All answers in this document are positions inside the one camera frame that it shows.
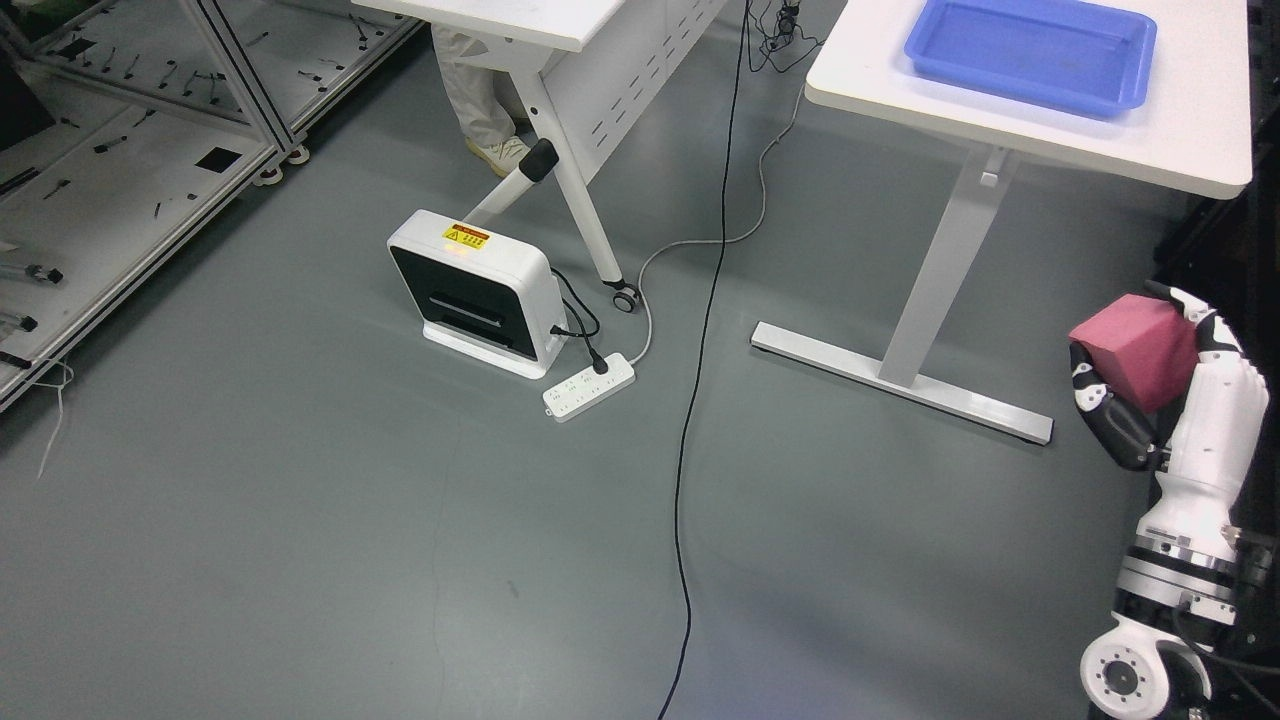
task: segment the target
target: red cube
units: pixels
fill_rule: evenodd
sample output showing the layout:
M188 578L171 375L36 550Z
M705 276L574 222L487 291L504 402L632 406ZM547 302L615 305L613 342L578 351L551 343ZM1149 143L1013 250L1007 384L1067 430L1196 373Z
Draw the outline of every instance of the red cube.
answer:
M1068 337L1087 347L1111 389L1143 413L1181 395L1196 370L1196 328L1164 300L1125 295Z

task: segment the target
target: white pants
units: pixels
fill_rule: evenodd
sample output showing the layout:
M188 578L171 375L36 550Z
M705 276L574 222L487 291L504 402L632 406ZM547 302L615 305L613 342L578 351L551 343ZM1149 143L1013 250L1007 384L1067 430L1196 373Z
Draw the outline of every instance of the white pants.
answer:
M431 40L435 44L435 60L440 64L444 92L458 117L462 135L481 146L498 145L516 135L516 124L498 102L494 82L499 73L457 63L474 38L433 23Z

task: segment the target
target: table foot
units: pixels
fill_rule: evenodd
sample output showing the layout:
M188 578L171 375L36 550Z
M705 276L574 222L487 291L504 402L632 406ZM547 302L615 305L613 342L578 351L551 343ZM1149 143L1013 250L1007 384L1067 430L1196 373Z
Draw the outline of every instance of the table foot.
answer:
M1048 445L1053 433L1052 418L924 375L916 375L910 387L891 383L878 377L881 361L874 357L850 352L768 323L755 325L751 345L1036 445Z

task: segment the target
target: metal shelf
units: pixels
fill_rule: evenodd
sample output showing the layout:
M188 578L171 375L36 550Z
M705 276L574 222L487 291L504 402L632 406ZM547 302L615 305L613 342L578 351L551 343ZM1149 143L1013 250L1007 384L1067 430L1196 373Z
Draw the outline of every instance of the metal shelf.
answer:
M371 9L361 9L360 19L352 19L338 12L355 8L344 1L219 0L218 6L271 102L294 131L303 129L330 97L375 67L417 24ZM44 40L36 58L82 78L246 122L224 69L205 45L192 42L191 33L157 32L157 27L193 29L183 8L172 0L105 3L96 14Z
M38 172L0 196L0 250L18 246L0 263L65 278L0 278L0 313L38 322L32 332L0 327L0 351L33 361L0 364L0 411L420 24L366 9L352 19L348 8L115 0L17 49L59 122L0 152L0 182ZM209 22L193 23L201 13Z

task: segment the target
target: table top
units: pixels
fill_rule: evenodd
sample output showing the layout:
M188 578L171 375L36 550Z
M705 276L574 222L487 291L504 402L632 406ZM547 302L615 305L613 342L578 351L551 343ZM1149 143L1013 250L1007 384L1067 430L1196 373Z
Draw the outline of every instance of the table top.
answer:
M353 0L457 28L581 53L626 0Z
M924 0L858 0L809 72L819 105L1210 197L1253 176L1245 0L1106 0L1156 22L1147 101L1084 118L915 76L904 54Z

